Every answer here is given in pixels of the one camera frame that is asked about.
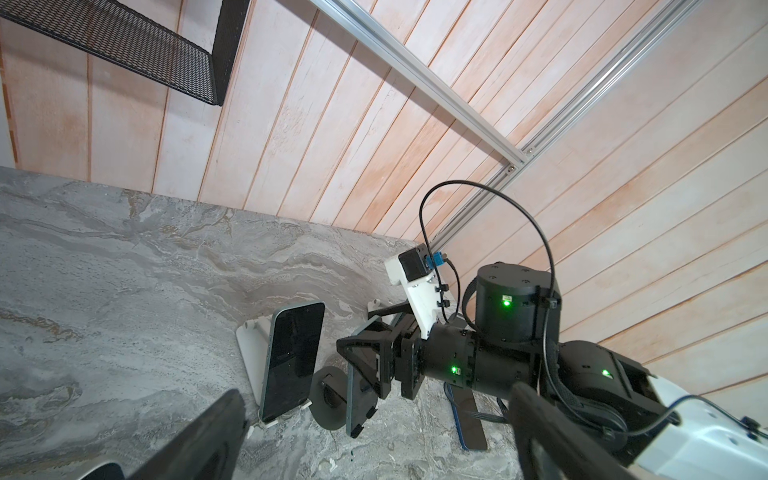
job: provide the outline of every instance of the gray marble tabletop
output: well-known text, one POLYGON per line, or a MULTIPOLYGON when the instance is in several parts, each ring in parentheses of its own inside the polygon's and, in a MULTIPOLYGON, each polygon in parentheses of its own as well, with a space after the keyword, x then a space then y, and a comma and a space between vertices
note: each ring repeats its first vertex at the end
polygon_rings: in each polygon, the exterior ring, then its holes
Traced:
MULTIPOLYGON (((66 478, 106 455, 134 471, 230 388, 256 408, 235 329, 327 305, 317 367, 409 243, 0 168, 0 478, 66 478)), ((481 410, 494 403, 478 396, 481 410)), ((235 478, 516 478, 511 428, 458 444, 442 386, 399 386, 357 439, 309 410, 245 441, 235 478)))

